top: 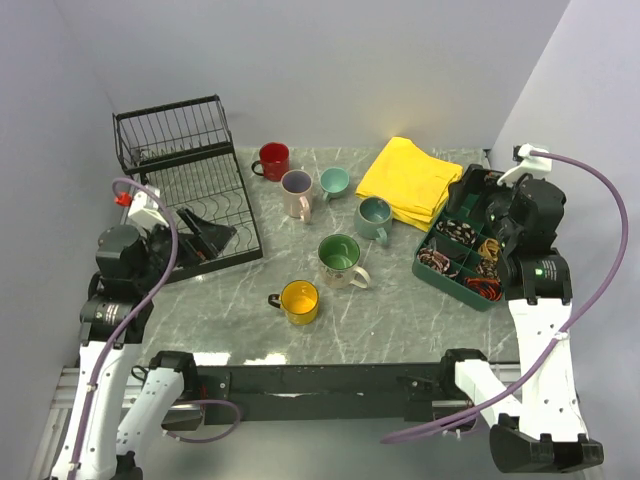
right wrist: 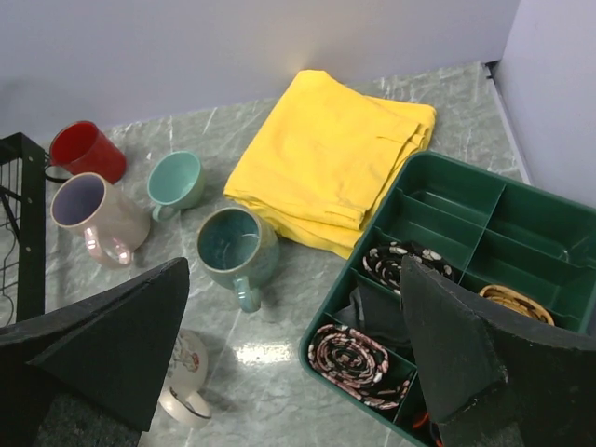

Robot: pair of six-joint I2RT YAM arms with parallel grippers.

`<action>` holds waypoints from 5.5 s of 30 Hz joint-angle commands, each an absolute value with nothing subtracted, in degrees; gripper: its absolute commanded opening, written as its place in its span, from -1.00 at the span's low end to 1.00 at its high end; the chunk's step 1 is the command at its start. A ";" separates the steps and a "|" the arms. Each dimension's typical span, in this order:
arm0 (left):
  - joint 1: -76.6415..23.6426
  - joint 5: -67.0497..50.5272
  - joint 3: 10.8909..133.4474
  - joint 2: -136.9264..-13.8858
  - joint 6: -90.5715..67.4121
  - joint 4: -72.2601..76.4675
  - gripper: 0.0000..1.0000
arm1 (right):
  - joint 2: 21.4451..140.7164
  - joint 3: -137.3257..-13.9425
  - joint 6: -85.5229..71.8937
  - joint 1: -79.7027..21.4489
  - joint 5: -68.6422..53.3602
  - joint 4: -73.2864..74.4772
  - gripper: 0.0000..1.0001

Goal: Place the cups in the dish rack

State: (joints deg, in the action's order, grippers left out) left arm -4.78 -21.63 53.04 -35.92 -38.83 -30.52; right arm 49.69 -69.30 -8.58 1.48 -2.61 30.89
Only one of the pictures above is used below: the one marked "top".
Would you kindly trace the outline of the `speckled teal mug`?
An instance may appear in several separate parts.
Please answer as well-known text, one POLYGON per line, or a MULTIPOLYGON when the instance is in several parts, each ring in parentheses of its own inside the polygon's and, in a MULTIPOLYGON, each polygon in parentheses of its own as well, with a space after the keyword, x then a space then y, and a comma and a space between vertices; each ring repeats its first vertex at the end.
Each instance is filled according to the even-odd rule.
POLYGON ((376 241, 382 247, 389 245, 392 222, 391 205, 377 196, 363 199, 354 214, 356 232, 365 239, 376 241))

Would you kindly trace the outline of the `yellow enamel mug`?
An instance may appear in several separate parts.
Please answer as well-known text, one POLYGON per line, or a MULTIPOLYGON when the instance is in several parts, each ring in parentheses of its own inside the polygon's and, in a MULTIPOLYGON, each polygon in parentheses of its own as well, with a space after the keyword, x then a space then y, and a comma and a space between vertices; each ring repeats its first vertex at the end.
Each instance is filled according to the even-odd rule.
POLYGON ((295 280, 288 283, 280 294, 270 294, 268 304, 282 310, 288 321, 296 326, 312 323, 319 310, 319 292, 310 282, 295 280))

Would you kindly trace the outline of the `floral mug green inside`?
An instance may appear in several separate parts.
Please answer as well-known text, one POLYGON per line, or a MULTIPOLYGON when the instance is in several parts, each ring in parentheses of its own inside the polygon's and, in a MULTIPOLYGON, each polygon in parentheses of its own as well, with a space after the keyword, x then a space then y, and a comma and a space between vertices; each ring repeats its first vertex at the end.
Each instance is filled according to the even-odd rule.
POLYGON ((359 265, 360 257, 360 246, 351 236, 332 234, 325 237, 318 247, 319 269, 325 284, 333 289, 350 285, 370 288, 372 280, 359 265))

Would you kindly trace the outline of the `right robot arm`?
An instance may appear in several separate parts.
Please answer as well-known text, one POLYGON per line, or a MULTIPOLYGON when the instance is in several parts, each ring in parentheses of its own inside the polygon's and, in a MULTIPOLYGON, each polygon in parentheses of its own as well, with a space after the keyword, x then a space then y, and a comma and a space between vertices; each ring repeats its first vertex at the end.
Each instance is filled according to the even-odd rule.
POLYGON ((490 451, 503 473, 568 473, 604 461, 602 444, 582 419, 575 390, 570 339, 563 325, 572 312, 566 260, 554 248, 565 194, 531 173, 505 175, 472 165, 448 188, 446 210, 457 212, 470 195, 470 218, 499 243, 497 270, 519 348, 521 395, 507 392, 487 361, 452 353, 438 374, 441 392, 467 394, 477 405, 500 399, 482 415, 490 426, 490 451))

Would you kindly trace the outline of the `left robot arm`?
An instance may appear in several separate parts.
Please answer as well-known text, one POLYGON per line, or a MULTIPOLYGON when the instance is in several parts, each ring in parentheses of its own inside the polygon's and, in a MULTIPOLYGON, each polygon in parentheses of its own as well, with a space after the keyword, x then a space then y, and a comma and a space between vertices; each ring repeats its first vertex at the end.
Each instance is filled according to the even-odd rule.
POLYGON ((125 224, 103 232, 99 244, 97 285, 81 311, 79 376, 54 479, 140 479, 149 447, 168 432, 170 408, 208 403, 193 355, 161 351, 137 399, 122 410, 152 299, 178 258, 169 211, 161 211, 148 237, 125 224))

